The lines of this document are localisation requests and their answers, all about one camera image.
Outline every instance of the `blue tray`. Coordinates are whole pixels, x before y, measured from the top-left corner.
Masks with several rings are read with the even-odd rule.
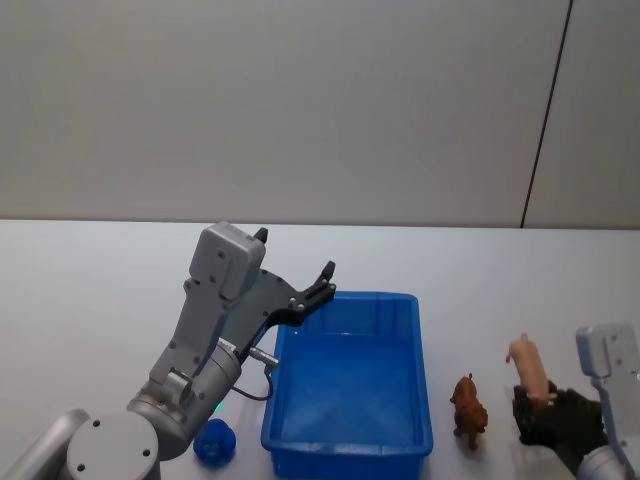
[[[279,327],[262,445],[276,475],[418,479],[433,449],[418,301],[339,292]]]

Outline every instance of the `white wall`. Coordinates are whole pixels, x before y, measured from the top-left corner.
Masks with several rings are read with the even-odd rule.
[[[567,0],[3,0],[0,216],[517,225]]]
[[[526,226],[640,227],[637,0],[575,0]]]

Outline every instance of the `brown toy dog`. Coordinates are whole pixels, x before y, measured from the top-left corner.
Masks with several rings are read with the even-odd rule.
[[[484,433],[484,429],[489,423],[489,416],[478,401],[478,391],[471,380],[472,377],[473,375],[469,374],[468,377],[460,379],[449,401],[456,406],[456,412],[453,415],[456,429],[453,434],[456,437],[463,433],[468,434],[469,448],[476,450],[478,448],[476,437],[478,433]]]
[[[509,345],[506,362],[509,363],[512,358],[520,376],[520,385],[527,392],[527,398],[531,400],[533,408],[537,410],[549,405],[557,395],[549,393],[549,379],[544,371],[538,347],[525,333]]]

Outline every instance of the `blue object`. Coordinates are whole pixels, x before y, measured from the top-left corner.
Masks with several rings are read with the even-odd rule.
[[[261,440],[276,475],[420,478],[433,435],[415,297],[339,292],[280,326],[275,354]]]
[[[219,418],[209,420],[193,441],[193,451],[198,460],[208,467],[226,465],[236,450],[233,430]]]

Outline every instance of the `white table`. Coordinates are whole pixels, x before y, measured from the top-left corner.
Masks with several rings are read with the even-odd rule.
[[[0,221],[0,471],[66,409],[124,408],[173,332],[205,226]],[[328,259],[339,289],[420,300],[435,437],[423,478],[572,478],[551,452],[518,442],[507,345],[527,332],[560,387],[596,398],[580,372],[575,330],[640,326],[640,232],[270,228],[265,268],[294,286],[307,286]],[[262,346],[271,349],[274,338]],[[240,385],[264,391],[260,367],[245,370]],[[489,412],[473,454],[451,434],[448,401],[470,371]],[[272,479],[259,440],[263,410],[231,393],[218,415],[237,434],[235,459],[211,472],[189,450],[163,464],[163,478]]]

